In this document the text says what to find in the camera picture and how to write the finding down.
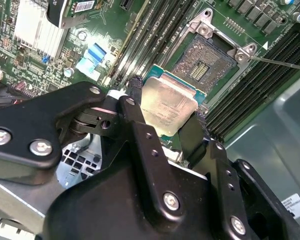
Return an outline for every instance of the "motherboard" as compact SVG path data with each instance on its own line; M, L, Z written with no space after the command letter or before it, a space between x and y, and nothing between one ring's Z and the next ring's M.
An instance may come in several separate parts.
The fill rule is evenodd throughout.
M275 59L269 53L285 48L295 25L300 0L0 0L0 81L32 98L79 81L126 92L138 76L151 85L147 103L172 86L175 106L192 104L186 118L198 107L214 120L213 110L258 69L251 57ZM147 83L157 70L162 77ZM163 125L168 145L178 128Z

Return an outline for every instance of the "gray metal panel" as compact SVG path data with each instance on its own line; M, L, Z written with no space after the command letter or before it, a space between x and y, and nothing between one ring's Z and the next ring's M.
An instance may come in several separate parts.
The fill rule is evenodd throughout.
M300 79L226 144L230 160L253 165L282 201L300 196Z

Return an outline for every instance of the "wire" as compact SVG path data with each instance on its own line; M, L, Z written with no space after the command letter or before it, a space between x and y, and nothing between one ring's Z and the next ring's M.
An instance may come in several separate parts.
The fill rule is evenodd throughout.
M292 64L292 63L288 63L288 62L276 61L276 60L271 60L271 59L266 59L266 58L256 57L256 56L251 56L250 59L269 63L269 64L277 64L277 65L285 66L285 67L292 68L292 69L300 69L300 65L296 65L296 64Z
M90 133L90 140L89 140L88 144L81 147L78 151L76 151L76 154L81 154L82 152L87 150L89 148L89 146L92 144L93 140L94 140L94 135L92 133Z

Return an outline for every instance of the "black plastic bracket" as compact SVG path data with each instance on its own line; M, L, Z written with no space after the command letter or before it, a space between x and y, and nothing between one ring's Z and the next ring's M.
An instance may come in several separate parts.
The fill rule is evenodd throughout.
M232 166L239 179L252 230L260 239L300 240L300 226L251 164L237 159Z
M224 147L215 140L206 144L206 154L194 168L210 182L211 230L221 239L251 239L239 178Z
M128 142L144 214L158 231L173 231L181 224L185 208L156 130L145 123L139 104L132 98L120 97L117 110L124 132L110 151L110 161ZM176 197L177 209L171 210L165 204L165 194Z
M0 179L32 185L50 180L71 121L105 97L92 83L80 82L0 109L0 129L11 135L8 143L0 145ZM30 144L35 140L49 141L52 152L47 156L33 154Z

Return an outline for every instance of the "blue connector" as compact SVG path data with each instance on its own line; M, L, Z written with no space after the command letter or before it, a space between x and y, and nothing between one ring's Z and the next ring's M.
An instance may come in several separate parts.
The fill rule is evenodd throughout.
M42 62L44 63L44 64L46 64L46 63L48 63L50 61L50 56L44 56L43 58L42 58Z

